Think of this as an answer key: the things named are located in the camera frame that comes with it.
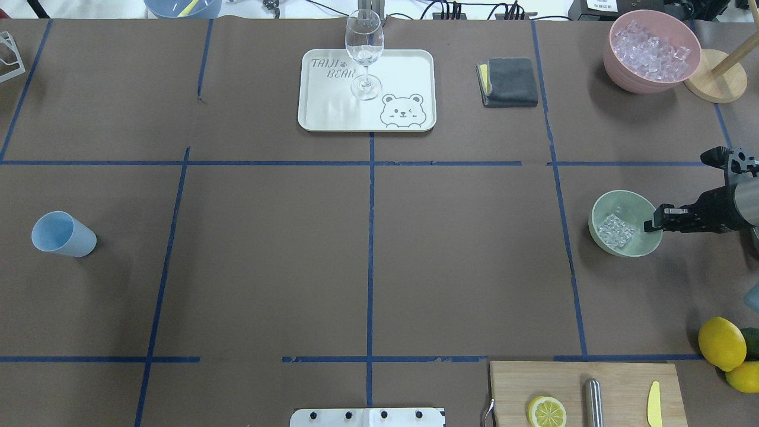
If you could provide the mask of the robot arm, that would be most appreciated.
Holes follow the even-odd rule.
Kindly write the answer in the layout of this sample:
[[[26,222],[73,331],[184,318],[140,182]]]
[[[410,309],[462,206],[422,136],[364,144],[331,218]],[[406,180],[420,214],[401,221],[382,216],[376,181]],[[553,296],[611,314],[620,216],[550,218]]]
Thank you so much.
[[[742,148],[718,146],[700,154],[700,161],[708,167],[723,170],[724,186],[702,193],[690,205],[679,208],[659,205],[651,219],[643,224],[645,232],[722,234],[751,229],[757,235],[758,168],[755,157]]]

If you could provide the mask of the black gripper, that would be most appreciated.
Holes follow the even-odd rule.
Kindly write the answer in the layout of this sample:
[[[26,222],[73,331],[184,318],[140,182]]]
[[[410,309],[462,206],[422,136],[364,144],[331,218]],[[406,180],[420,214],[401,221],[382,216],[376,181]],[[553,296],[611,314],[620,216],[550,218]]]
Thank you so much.
[[[692,205],[659,205],[653,219],[643,223],[645,232],[725,233],[758,226],[756,157],[743,148],[718,146],[700,154],[700,161],[723,170],[724,186],[702,193]]]

